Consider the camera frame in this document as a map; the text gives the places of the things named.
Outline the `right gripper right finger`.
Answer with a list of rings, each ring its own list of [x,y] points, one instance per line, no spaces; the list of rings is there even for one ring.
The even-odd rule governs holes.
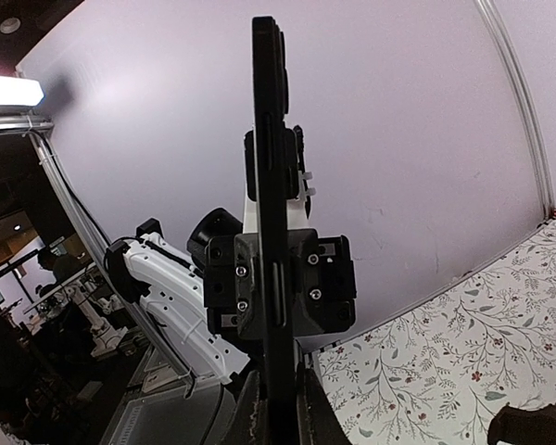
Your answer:
[[[297,422],[302,445],[350,445],[315,371],[297,366]]]

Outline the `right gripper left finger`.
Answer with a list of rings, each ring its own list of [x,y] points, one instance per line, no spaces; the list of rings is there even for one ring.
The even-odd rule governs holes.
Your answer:
[[[260,372],[252,371],[224,434],[228,445],[264,443],[264,392]]]

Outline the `black phone stand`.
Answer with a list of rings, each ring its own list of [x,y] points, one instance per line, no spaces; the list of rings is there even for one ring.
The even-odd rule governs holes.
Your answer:
[[[534,411],[504,406],[489,424],[486,443],[556,445],[556,401]]]

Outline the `black phone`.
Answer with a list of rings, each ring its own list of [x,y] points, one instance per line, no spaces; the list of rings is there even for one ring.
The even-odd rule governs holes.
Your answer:
[[[269,416],[297,420],[295,356],[287,289],[289,256],[284,154],[284,51],[274,18],[252,19],[255,184]]]

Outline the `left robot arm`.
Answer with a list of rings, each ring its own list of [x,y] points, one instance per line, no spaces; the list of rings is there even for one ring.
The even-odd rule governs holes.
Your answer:
[[[251,354],[209,331],[201,270],[163,237],[159,220],[107,247],[104,269],[116,293],[141,313],[174,368],[213,376],[233,393],[255,367]]]

